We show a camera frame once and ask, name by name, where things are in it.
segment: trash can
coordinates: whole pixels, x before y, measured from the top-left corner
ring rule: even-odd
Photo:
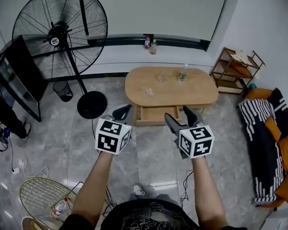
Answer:
[[[55,82],[53,85],[53,91],[57,93],[60,99],[64,102],[68,102],[72,99],[72,91],[67,81]]]

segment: person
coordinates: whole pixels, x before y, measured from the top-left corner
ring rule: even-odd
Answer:
[[[92,230],[96,227],[106,197],[107,181],[113,154],[101,152],[88,178],[80,189],[60,230]],[[136,185],[131,201],[114,207],[101,224],[101,230],[230,230],[216,185],[205,157],[192,159],[195,209],[199,226],[195,224],[168,195],[141,199],[143,189]]]
[[[23,141],[26,141],[31,131],[31,124],[20,121],[12,108],[0,96],[0,122],[2,122],[12,133]]]

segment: gold wire basket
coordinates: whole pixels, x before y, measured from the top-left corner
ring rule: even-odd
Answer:
[[[77,196],[72,190],[53,180],[34,177],[23,182],[19,196],[25,210],[33,219],[49,229],[57,230],[72,211]],[[68,209],[59,218],[54,218],[52,210],[64,197],[68,200]]]

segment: standing fan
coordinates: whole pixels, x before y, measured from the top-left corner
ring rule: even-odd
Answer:
[[[98,0],[30,0],[19,13],[12,40],[22,36],[42,77],[77,79],[84,95],[77,109],[87,119],[107,108],[104,94],[88,92],[80,77],[99,57],[108,21]]]

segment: human arm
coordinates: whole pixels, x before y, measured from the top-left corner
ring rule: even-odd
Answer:
[[[86,218],[96,226],[106,197],[113,154],[99,154],[88,178],[80,189],[72,208],[72,214]]]
[[[192,159],[195,209],[199,225],[205,230],[220,230],[228,226],[222,199],[210,175],[204,157]]]

